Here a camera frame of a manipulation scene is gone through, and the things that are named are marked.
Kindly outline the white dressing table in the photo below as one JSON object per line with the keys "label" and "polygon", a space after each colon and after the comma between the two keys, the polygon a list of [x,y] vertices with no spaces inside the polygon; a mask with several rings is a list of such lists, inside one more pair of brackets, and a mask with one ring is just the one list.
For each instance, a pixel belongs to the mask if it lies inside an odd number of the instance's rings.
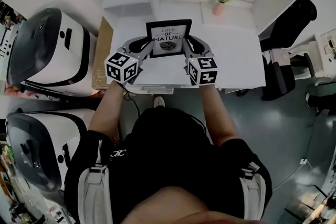
{"label": "white dressing table", "polygon": [[336,29],[322,35],[315,34],[314,41],[289,49],[290,58],[308,54],[314,77],[336,81]]}

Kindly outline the pink vase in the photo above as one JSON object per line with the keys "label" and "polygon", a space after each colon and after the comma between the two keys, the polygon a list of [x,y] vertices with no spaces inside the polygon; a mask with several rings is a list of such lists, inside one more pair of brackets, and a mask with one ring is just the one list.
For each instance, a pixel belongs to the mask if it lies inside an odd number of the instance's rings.
{"label": "pink vase", "polygon": [[220,16],[224,11],[225,3],[217,2],[213,7],[213,15]]}

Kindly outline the white table top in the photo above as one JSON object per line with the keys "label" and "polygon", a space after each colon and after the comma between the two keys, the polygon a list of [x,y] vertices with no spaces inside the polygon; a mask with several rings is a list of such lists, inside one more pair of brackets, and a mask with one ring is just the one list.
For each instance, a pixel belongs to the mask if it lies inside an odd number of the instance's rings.
{"label": "white table top", "polygon": [[[158,20],[191,19],[191,35],[209,44],[218,66],[216,87],[253,89],[265,85],[262,53],[250,9],[227,5],[220,16],[208,3],[162,3]],[[172,94],[191,88],[183,55],[144,61],[143,72],[127,89],[135,93]]]}

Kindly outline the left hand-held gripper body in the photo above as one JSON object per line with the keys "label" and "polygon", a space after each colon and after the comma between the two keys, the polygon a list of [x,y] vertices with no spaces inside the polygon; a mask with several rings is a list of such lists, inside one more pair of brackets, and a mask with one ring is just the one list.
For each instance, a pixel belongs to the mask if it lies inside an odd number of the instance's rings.
{"label": "left hand-held gripper body", "polygon": [[107,83],[133,84],[143,69],[137,58],[123,48],[113,51],[104,61]]}

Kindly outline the brown cardboard box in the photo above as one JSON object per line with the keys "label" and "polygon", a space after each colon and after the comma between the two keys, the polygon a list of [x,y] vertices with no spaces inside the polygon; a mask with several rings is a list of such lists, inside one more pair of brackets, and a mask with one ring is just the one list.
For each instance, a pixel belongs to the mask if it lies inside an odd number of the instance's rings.
{"label": "brown cardboard box", "polygon": [[104,91],[108,87],[104,61],[106,57],[110,54],[112,37],[113,28],[103,17],[100,24],[96,43],[91,82],[92,87],[99,91]]}

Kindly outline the person's right forearm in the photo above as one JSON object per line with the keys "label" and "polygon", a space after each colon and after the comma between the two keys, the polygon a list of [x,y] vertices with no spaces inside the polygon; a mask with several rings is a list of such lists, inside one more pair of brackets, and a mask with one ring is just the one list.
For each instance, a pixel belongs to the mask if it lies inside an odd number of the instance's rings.
{"label": "person's right forearm", "polygon": [[238,138],[236,125],[214,85],[200,86],[202,105],[209,135],[215,146]]}

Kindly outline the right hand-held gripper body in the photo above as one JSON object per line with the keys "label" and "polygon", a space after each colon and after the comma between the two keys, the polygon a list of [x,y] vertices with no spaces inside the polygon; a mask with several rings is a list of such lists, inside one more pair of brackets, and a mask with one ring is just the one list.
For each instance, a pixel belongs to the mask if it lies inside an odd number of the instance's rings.
{"label": "right hand-held gripper body", "polygon": [[212,52],[206,51],[205,55],[187,55],[185,56],[184,70],[193,86],[206,86],[215,84],[218,67]]}

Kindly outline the black t-shirt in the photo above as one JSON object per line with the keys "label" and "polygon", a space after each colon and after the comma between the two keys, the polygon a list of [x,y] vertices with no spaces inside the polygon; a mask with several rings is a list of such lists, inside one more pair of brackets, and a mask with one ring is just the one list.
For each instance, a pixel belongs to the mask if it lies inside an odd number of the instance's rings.
{"label": "black t-shirt", "polygon": [[117,147],[99,132],[88,130],[81,136],[65,179],[65,204],[74,219],[78,219],[79,177],[98,157],[110,172],[114,224],[164,187],[183,188],[209,210],[242,218],[240,178],[250,163],[259,167],[258,174],[265,180],[265,200],[272,196],[270,175],[244,140],[234,138],[214,146],[190,115],[157,107],[145,110]]}

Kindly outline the black office chair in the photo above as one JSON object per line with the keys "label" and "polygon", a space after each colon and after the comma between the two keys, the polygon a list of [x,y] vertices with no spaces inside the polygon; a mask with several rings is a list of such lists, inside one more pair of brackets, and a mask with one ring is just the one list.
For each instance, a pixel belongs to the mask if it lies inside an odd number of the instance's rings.
{"label": "black office chair", "polygon": [[266,83],[262,100],[273,101],[295,88],[288,48],[316,18],[317,9],[311,0],[296,0],[275,20],[270,36],[260,41]]}

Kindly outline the white black machine lower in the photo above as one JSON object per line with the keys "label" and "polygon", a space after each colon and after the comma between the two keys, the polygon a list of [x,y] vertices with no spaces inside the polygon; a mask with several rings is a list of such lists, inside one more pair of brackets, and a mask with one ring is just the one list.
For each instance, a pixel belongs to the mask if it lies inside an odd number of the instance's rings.
{"label": "white black machine lower", "polygon": [[9,114],[7,141],[21,175],[43,191],[63,190],[71,159],[93,113],[71,109]]}

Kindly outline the black framed nature print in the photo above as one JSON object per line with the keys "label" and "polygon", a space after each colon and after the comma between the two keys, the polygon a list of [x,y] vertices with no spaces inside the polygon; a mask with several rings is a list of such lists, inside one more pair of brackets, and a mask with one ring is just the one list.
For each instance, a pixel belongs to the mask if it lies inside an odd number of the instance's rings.
{"label": "black framed nature print", "polygon": [[191,19],[164,20],[146,23],[147,37],[154,42],[150,58],[182,55],[183,38],[190,33]]}

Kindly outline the person's left forearm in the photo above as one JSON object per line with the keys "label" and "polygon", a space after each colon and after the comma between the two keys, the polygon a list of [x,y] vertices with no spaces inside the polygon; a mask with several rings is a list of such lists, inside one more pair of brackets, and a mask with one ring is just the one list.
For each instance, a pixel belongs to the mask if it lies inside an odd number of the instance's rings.
{"label": "person's left forearm", "polygon": [[119,141],[118,123],[122,107],[124,89],[113,81],[98,105],[89,130],[106,135],[111,140]]}

